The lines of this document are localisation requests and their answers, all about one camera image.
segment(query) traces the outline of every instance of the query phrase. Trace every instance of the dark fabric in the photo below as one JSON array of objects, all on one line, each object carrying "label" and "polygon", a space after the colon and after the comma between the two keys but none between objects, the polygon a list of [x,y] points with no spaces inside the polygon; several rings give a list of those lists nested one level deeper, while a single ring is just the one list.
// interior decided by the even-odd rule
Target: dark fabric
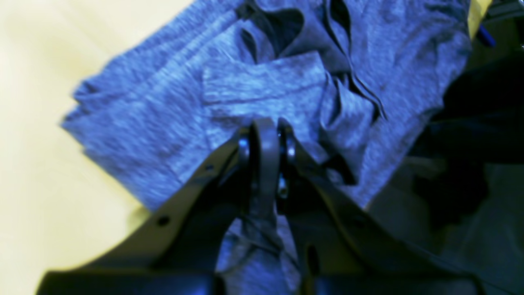
[{"label": "dark fabric", "polygon": [[524,52],[466,72],[410,155],[524,163]]}]

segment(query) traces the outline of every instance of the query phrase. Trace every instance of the beige surface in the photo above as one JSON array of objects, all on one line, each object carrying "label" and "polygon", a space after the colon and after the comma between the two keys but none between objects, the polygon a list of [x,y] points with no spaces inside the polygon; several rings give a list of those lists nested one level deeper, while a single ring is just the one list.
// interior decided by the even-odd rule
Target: beige surface
[{"label": "beige surface", "polygon": [[1,295],[32,294],[45,270],[93,259],[146,218],[58,123],[80,79],[189,2],[0,0]]}]

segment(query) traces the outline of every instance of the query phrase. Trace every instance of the black plastic part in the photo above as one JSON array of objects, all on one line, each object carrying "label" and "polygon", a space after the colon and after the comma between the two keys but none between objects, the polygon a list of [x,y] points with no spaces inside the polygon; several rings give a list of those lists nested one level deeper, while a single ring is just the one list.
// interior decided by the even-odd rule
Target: black plastic part
[{"label": "black plastic part", "polygon": [[475,279],[466,276],[319,276],[306,280],[301,290],[302,295],[463,295],[483,293],[480,284]]},{"label": "black plastic part", "polygon": [[37,295],[224,295],[212,272],[86,270],[49,272]]},{"label": "black plastic part", "polygon": [[[281,177],[288,185],[285,197],[277,197]],[[214,151],[127,240],[77,270],[48,273],[38,295],[223,294],[222,279],[213,274],[223,236],[242,215],[273,222],[275,200],[288,219],[299,271],[313,278],[304,283],[306,294],[359,293],[379,284],[388,290],[396,286],[391,278],[401,278],[407,288],[421,284],[406,279],[414,275],[453,276],[391,238],[337,190],[287,121],[275,127],[257,119]],[[376,281],[369,286],[355,279],[362,277]]]}]

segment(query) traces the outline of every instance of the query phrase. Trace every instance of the blue object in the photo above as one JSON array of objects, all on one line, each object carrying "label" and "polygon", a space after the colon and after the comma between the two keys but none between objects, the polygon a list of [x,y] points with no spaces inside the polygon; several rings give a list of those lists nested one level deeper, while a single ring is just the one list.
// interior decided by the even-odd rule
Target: blue object
[{"label": "blue object", "polygon": [[486,47],[493,48],[497,45],[495,39],[483,25],[478,29],[477,39]]}]

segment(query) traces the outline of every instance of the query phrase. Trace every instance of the folded shirt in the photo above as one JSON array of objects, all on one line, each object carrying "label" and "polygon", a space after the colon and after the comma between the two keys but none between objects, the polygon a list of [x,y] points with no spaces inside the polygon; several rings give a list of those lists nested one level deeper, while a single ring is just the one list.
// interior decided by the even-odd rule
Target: folded shirt
[{"label": "folded shirt", "polygon": [[[464,67],[468,9],[467,0],[197,0],[83,81],[62,125],[155,210],[245,118],[283,117],[318,163],[342,156],[355,183],[333,181],[364,207]],[[232,226],[217,266],[231,294],[296,290],[294,246],[285,218],[278,224],[266,233],[276,248]]]}]

